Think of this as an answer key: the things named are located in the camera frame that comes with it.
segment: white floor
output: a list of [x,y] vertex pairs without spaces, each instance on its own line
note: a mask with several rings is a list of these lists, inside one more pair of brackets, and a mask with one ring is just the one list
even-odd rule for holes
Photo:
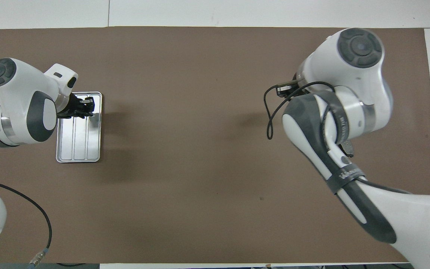
[[[430,70],[430,0],[0,0],[0,29],[108,26],[425,28]],[[172,268],[220,266],[264,264],[177,264]],[[101,268],[171,266],[112,264]]]

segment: robotic arm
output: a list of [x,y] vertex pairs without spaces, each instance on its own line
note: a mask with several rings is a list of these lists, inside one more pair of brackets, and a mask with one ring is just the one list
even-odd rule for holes
[[[59,64],[42,73],[17,59],[0,59],[0,148],[46,141],[58,117],[91,116],[94,100],[71,93],[77,78]],[[0,233],[5,220],[0,198]]]
[[283,127],[365,231],[415,268],[430,269],[430,196],[368,182],[346,156],[348,139],[384,127],[391,116],[383,59],[384,47],[370,31],[352,28],[328,37],[292,83],[277,87],[280,97],[290,99]]

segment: brown table surface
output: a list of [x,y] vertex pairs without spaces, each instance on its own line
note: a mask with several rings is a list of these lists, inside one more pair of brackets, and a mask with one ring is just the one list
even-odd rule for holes
[[[110,27],[0,30],[0,58],[79,74],[104,96],[97,163],[46,143],[0,149],[0,182],[51,218],[45,262],[394,262],[285,136],[265,137],[263,92],[290,80],[332,28]],[[430,194],[430,78],[423,29],[376,29],[395,99],[390,123],[353,140],[373,182]],[[270,96],[275,107],[281,99]],[[0,262],[47,240],[37,209],[0,189]]]

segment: stainless steel tray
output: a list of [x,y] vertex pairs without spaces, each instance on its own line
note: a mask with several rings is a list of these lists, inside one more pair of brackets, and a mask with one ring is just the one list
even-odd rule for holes
[[94,98],[94,116],[58,119],[56,160],[60,163],[97,162],[100,157],[102,94],[74,92],[81,99]]

